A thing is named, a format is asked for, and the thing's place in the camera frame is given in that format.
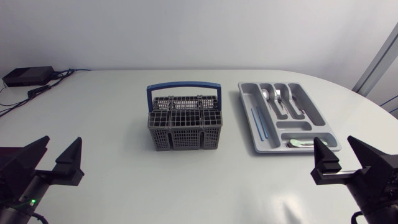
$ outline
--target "white tabletop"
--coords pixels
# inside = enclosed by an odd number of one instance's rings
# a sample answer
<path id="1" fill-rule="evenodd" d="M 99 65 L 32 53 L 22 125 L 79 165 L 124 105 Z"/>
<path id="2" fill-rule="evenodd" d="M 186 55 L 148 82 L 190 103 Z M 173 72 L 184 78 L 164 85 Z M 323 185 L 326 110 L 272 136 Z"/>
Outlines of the white tabletop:
<path id="1" fill-rule="evenodd" d="M 155 151 L 146 86 L 172 81 L 221 84 L 218 149 Z M 51 186 L 36 210 L 50 223 L 349 223 L 359 208 L 344 185 L 315 185 L 313 154 L 254 152 L 238 82 L 299 82 L 341 143 L 336 155 L 343 170 L 360 168 L 349 135 L 398 154 L 392 143 L 398 120 L 382 108 L 334 83 L 275 70 L 76 72 L 0 118 L 0 143 L 20 147 L 50 136 L 37 167 L 50 170 L 82 137 L 80 185 Z M 0 103 L 23 100 L 32 88 L 7 88 Z M 173 88 L 156 94 L 206 91 Z"/>

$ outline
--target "gray plastic basket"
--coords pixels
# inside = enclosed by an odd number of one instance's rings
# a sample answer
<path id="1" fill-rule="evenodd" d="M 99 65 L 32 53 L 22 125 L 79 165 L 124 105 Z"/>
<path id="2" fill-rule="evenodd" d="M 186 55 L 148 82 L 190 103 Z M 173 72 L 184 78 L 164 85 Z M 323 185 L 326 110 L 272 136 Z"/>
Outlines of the gray plastic basket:
<path id="1" fill-rule="evenodd" d="M 166 96 L 152 101 L 152 91 L 193 86 L 217 89 L 217 96 Z M 171 82 L 147 87 L 148 128 L 157 151 L 216 149 L 223 125 L 221 85 Z"/>

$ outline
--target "gray plastic tray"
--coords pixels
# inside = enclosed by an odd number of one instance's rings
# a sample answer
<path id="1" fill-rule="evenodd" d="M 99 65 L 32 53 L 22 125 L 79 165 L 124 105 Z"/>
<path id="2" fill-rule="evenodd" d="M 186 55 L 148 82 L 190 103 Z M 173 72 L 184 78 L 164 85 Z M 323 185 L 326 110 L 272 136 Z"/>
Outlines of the gray plastic tray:
<path id="1" fill-rule="evenodd" d="M 332 151 L 341 149 L 327 121 L 299 83 L 240 82 L 238 87 L 257 152 L 313 152 L 313 146 L 288 147 L 288 142 L 313 141 L 314 137 L 326 142 Z M 268 100 L 264 90 L 269 93 Z M 276 90 L 280 90 L 280 101 Z"/>

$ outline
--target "blue handle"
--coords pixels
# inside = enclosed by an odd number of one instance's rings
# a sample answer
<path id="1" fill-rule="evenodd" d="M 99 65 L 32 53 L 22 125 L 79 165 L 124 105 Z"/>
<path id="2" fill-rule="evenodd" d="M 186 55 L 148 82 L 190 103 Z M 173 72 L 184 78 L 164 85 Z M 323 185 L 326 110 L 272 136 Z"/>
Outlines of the blue handle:
<path id="1" fill-rule="evenodd" d="M 213 88 L 217 90 L 217 102 L 218 110 L 221 111 L 221 85 L 217 83 L 210 82 L 168 82 L 160 83 L 155 85 L 150 85 L 147 87 L 147 99 L 148 99 L 148 109 L 152 112 L 154 108 L 152 107 L 152 91 L 161 90 L 164 88 L 174 88 L 174 87 L 202 87 L 202 88 Z"/>

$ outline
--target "white wall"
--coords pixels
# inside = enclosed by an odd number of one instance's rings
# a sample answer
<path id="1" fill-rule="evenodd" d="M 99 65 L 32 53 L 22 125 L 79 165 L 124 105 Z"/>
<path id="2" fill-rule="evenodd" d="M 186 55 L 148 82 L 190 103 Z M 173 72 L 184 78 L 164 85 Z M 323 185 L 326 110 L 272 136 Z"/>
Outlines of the white wall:
<path id="1" fill-rule="evenodd" d="M 352 88 L 397 9 L 396 0 L 2 0 L 0 75 L 41 65 L 269 68 Z"/>

